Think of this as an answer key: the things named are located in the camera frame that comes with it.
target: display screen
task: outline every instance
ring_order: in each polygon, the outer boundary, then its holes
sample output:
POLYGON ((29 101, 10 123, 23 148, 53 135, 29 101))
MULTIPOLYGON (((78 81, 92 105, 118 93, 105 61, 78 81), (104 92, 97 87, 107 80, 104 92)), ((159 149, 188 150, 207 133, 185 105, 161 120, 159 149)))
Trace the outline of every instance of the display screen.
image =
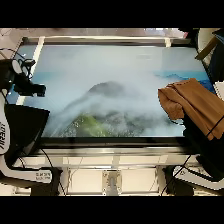
POLYGON ((158 89, 196 78, 214 91, 196 55, 187 47, 44 45, 32 81, 46 85, 46 94, 26 97, 24 105, 50 111, 42 137, 183 136, 184 127, 160 106, 158 89))

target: tape strip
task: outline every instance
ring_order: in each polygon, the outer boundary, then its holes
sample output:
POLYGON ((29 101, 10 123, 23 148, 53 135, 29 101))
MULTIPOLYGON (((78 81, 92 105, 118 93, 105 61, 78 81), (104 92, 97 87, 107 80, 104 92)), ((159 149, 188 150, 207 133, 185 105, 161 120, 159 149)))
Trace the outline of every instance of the tape strip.
MULTIPOLYGON (((31 74, 32 75, 34 75, 34 71, 35 71, 35 68, 37 66, 37 62, 39 60, 40 52, 41 52, 41 50, 43 48, 43 45, 44 45, 44 39, 45 39, 45 36, 39 37, 37 47, 34 51, 33 60, 35 60, 36 63, 31 67, 31 74)), ((25 98, 26 98, 26 96, 19 96, 19 98, 16 102, 16 105, 23 105, 24 101, 25 101, 25 98)))
POLYGON ((171 41, 170 41, 170 38, 165 37, 165 44, 166 44, 166 47, 171 47, 171 41))

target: brown cloth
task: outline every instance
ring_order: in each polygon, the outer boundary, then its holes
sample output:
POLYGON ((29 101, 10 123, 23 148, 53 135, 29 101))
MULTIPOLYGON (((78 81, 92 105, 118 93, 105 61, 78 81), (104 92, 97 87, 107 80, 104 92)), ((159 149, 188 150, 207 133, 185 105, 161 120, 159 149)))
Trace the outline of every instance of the brown cloth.
MULTIPOLYGON (((224 101, 191 78, 167 85, 158 90, 159 101, 171 120, 184 118, 184 112, 207 135, 224 115, 224 101)), ((208 136, 220 139, 224 132, 224 119, 208 136)))

